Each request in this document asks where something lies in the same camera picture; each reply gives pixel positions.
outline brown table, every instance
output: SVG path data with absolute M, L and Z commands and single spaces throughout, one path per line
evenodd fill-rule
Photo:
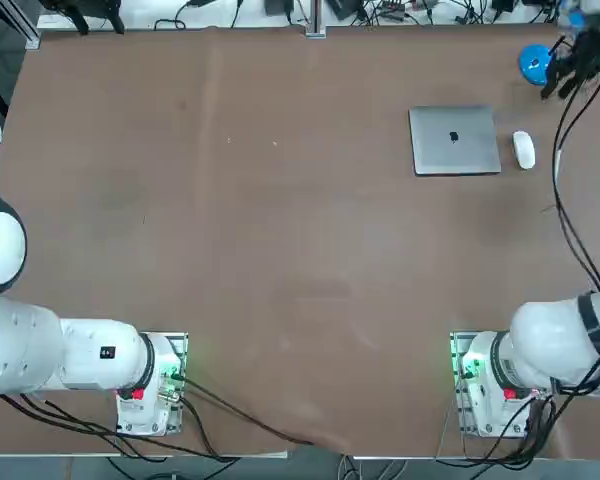
M 449 332 L 506 328 L 525 301 L 587 289 L 547 210 L 563 103 L 541 103 L 516 67 L 521 47 L 556 35 L 45 35 L 0 154 L 0 194 L 30 240 L 10 295 L 187 331 L 190 375 L 296 436 L 433 456 L 453 388 Z M 494 108 L 502 174 L 416 178 L 409 107 L 476 103 Z M 533 171 L 515 164 L 516 129 L 534 138 Z M 600 264 L 600 97 L 563 166 L 565 202 Z M 114 422 L 110 394 L 59 397 Z M 223 452 L 288 447 L 200 409 Z M 600 458 L 600 400 L 574 402 L 553 438 L 547 455 Z M 191 424 L 170 440 L 199 447 Z M 105 447 L 0 402 L 1 453 Z M 462 454 L 455 415 L 443 454 Z

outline laptop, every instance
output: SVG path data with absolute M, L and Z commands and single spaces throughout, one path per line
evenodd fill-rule
M 409 110 L 416 175 L 500 173 L 493 112 L 488 106 Z

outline computer mouse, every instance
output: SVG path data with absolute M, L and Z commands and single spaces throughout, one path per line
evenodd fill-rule
M 536 164 L 536 150 L 531 135 L 527 132 L 519 130 L 513 134 L 513 150 L 516 152 L 520 168 L 529 170 Z

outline blue object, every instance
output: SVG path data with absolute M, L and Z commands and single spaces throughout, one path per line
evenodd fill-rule
M 547 68 L 551 61 L 549 47 L 544 45 L 528 45 L 522 49 L 518 57 L 520 73 L 532 85 L 547 84 Z

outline small label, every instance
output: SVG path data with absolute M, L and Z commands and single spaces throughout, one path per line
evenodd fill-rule
M 116 357 L 116 347 L 100 347 L 100 358 L 109 359 Z

